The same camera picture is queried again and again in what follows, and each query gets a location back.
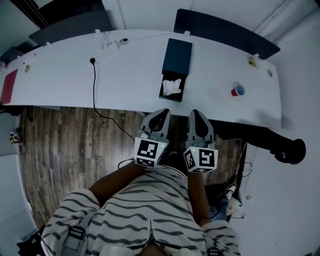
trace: red notebook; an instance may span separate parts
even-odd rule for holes
[[[11,102],[12,92],[14,90],[14,84],[15,84],[17,73],[18,73],[18,69],[16,69],[15,71],[12,71],[10,74],[7,74],[4,79],[2,93],[1,93],[1,101],[0,101],[0,103],[3,105]]]

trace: floor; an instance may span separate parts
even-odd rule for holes
[[[136,112],[99,109],[114,118],[133,137],[143,120]],[[60,202],[72,190],[89,188],[117,170],[118,163],[133,156],[134,141],[109,119],[92,108],[63,107],[61,111],[33,107],[33,122],[21,115],[24,142],[20,146],[22,176],[33,215],[45,225]],[[169,140],[178,148],[188,118],[171,116]],[[240,140],[222,140],[215,135],[218,169],[205,177],[206,184],[234,179],[239,165]]]

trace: desk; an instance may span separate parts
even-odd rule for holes
[[[153,30],[107,33],[111,41],[127,38],[129,43],[96,64],[97,108],[138,112],[168,108],[180,116],[197,109],[212,120],[281,127],[280,88],[273,64],[263,61],[256,70],[248,65],[246,52],[196,36]],[[89,59],[102,38],[97,33],[77,36],[14,60],[0,72],[2,86],[6,74],[18,68],[10,105],[92,108],[94,70]],[[169,38],[193,43],[180,103],[158,98]],[[236,81],[245,87],[244,96],[231,95]]]

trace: red cup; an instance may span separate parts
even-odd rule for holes
[[[237,84],[231,91],[232,96],[242,96],[245,94],[245,88],[241,84]]]

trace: yellow sticker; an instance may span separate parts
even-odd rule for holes
[[[24,72],[28,74],[29,70],[30,70],[30,65],[26,65]]]
[[[248,57],[249,66],[257,68],[257,64],[256,64],[256,61],[255,61],[255,58],[253,58],[251,56],[247,56],[247,57]]]

